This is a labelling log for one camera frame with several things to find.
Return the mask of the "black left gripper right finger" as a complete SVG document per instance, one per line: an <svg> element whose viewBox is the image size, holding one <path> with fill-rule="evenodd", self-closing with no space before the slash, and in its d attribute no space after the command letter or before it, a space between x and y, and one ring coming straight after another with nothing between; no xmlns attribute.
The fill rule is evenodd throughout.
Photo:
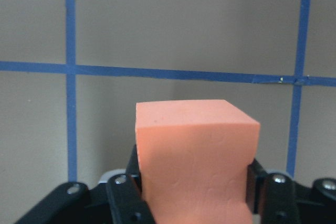
<svg viewBox="0 0 336 224"><path fill-rule="evenodd" d="M267 172L257 160L247 168L246 204L260 223L301 223L292 179Z"/></svg>

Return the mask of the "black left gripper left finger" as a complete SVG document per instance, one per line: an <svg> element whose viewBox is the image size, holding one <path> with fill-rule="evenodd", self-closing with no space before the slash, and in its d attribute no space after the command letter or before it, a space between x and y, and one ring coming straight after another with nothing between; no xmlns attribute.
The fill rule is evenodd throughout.
<svg viewBox="0 0 336 224"><path fill-rule="evenodd" d="M155 223L147 202L142 198L142 180L136 145L122 174L108 179L106 191L113 223Z"/></svg>

